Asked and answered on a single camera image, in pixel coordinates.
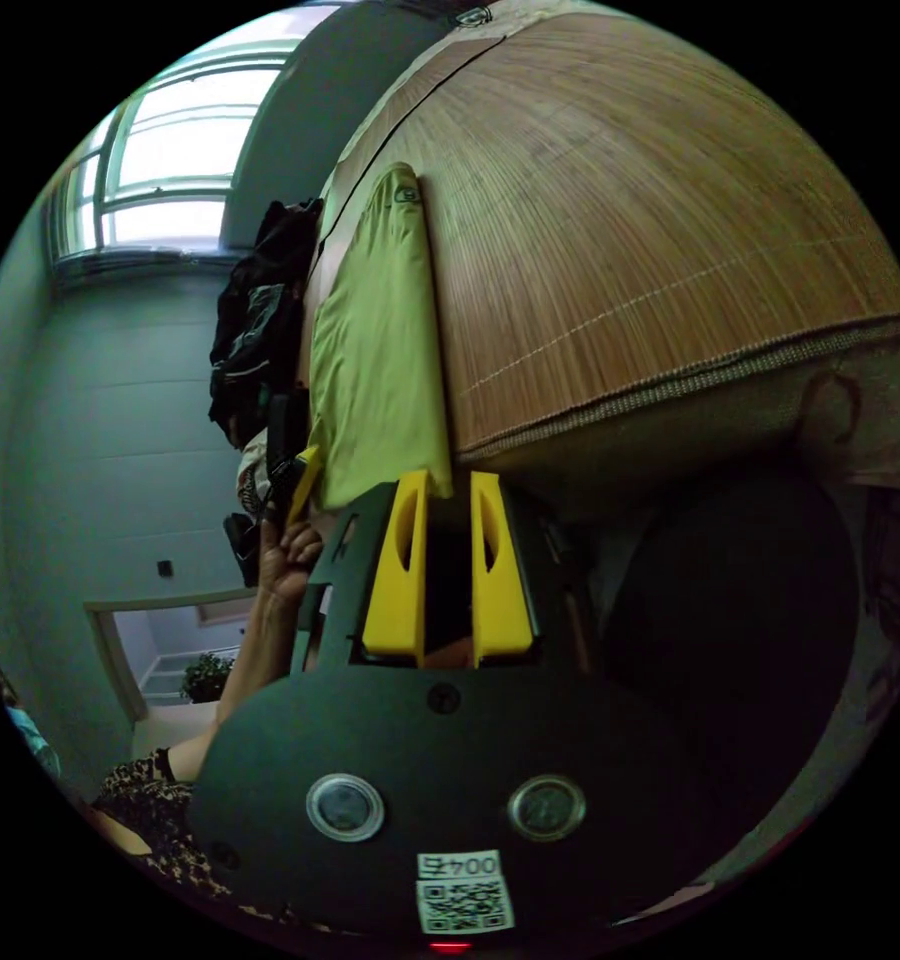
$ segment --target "window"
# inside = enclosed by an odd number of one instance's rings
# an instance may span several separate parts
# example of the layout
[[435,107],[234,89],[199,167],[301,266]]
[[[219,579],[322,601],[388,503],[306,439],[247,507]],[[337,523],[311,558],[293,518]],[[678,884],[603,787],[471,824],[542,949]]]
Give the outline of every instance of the window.
[[51,200],[54,261],[112,248],[217,250],[253,119],[300,40],[339,6],[231,30],[114,110]]

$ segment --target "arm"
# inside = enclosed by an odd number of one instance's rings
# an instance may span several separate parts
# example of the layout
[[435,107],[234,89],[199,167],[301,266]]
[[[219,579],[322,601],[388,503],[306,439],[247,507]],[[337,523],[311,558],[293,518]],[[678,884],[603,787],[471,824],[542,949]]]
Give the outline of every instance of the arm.
[[297,614],[323,543],[308,524],[294,524],[279,537],[269,521],[263,523],[261,541],[260,588],[213,723],[168,752],[170,770],[182,783],[192,783],[200,775],[217,730],[233,711],[290,669]]

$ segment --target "doorway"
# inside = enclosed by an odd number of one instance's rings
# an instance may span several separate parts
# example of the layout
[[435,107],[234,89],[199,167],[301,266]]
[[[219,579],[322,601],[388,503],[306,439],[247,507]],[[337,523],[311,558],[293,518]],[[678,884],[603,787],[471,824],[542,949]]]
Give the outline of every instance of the doorway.
[[183,707],[186,669],[202,654],[236,658],[253,591],[176,600],[85,604],[97,649],[128,718]]

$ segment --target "leopard print clothing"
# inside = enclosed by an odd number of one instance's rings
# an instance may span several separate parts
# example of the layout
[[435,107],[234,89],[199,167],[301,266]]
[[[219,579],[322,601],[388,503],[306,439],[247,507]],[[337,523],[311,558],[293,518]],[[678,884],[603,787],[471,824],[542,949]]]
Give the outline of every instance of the leopard print clothing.
[[192,784],[174,779],[167,751],[161,749],[111,770],[91,806],[133,830],[150,847],[150,854],[134,859],[145,867],[145,873],[156,874],[155,879],[188,888],[222,907],[299,926],[300,921],[287,908],[274,916],[238,903],[233,892],[214,878],[210,862],[187,824],[192,795]]

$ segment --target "screw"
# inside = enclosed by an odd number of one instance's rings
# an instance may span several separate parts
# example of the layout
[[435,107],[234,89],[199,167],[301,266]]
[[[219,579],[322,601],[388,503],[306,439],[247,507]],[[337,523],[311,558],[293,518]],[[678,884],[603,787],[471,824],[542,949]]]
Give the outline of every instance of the screw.
[[460,691],[449,683],[438,683],[427,694],[427,706],[434,713],[453,713],[460,706]]

